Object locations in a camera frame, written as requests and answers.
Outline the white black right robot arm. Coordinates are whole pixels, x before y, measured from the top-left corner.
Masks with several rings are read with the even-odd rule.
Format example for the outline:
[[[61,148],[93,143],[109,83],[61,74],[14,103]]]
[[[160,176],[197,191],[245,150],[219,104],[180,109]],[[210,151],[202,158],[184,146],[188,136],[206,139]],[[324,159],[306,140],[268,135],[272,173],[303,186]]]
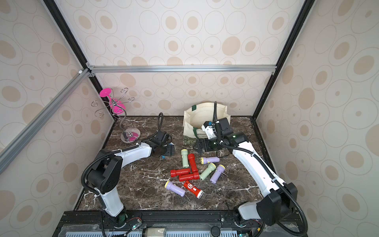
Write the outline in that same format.
[[[297,187],[293,183],[286,183],[274,173],[258,155],[248,137],[241,131],[233,131],[227,118],[217,117],[217,105],[215,102],[212,106],[212,120],[206,121],[201,127],[206,137],[198,139],[195,148],[200,154],[229,150],[249,171],[263,197],[260,201],[245,202],[235,208],[236,225],[244,225],[248,220],[260,220],[261,229],[276,224],[293,236],[305,237],[308,222],[297,202]],[[281,222],[295,212],[302,222],[298,231],[289,229]]]

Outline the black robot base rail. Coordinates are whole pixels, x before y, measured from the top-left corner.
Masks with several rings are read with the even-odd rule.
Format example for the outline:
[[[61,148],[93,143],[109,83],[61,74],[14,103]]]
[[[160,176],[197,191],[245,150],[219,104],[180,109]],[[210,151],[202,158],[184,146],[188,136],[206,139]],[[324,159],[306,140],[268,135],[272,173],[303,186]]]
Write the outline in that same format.
[[[289,237],[274,224],[254,218],[243,220],[227,210],[128,211],[117,228],[103,211],[68,211],[53,233],[55,237]]]

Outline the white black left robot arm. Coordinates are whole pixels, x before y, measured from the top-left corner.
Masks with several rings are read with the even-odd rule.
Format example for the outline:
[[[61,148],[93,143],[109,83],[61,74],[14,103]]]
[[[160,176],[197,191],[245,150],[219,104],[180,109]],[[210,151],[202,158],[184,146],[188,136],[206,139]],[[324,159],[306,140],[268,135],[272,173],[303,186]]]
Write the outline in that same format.
[[[171,156],[174,152],[172,136],[161,130],[163,113],[158,116],[157,131],[137,144],[114,151],[102,149],[83,171],[81,183],[101,203],[106,214],[118,221],[126,218],[125,207],[117,186],[124,167],[148,157]]]

